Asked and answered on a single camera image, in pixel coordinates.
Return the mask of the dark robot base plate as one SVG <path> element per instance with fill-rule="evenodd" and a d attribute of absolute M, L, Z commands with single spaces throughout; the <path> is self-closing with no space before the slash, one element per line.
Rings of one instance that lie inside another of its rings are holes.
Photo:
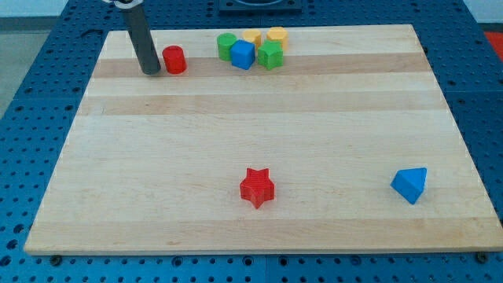
<path fill-rule="evenodd" d="M 303 8 L 303 0 L 218 0 L 217 3 L 221 13 L 299 12 Z"/>

